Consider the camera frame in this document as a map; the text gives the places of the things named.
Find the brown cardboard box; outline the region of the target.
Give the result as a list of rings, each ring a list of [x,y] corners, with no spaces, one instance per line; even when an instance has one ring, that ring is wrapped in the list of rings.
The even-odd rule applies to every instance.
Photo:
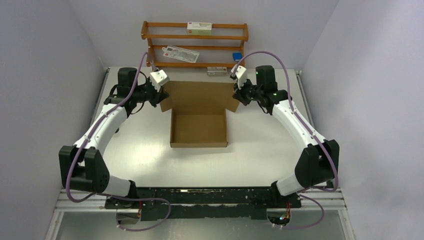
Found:
[[[227,111],[236,112],[229,82],[169,81],[168,97],[160,102],[162,112],[171,111],[172,148],[225,148],[229,144]]]

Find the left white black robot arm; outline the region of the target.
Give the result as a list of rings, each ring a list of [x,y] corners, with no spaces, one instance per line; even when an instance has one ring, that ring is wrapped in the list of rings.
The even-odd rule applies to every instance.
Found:
[[[73,145],[64,145],[58,153],[62,185],[67,197],[74,203],[86,200],[74,198],[72,190],[118,198],[126,208],[134,207],[139,200],[134,181],[112,175],[103,159],[107,145],[129,118],[138,104],[149,102],[156,107],[169,97],[164,86],[168,75],[159,69],[145,76],[138,84],[141,71],[122,67],[117,73],[117,84],[103,102],[100,114],[93,124]]]

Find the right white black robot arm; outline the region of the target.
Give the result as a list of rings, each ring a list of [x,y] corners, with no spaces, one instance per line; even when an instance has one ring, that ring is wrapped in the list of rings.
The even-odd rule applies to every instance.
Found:
[[[336,179],[339,144],[316,131],[298,110],[289,92],[278,89],[272,66],[262,65],[255,69],[256,83],[248,79],[243,66],[234,66],[230,77],[234,80],[233,98],[244,106],[257,102],[264,113],[285,127],[300,150],[294,167],[272,184],[276,190],[270,193],[269,199],[275,207],[287,203],[291,194]]]

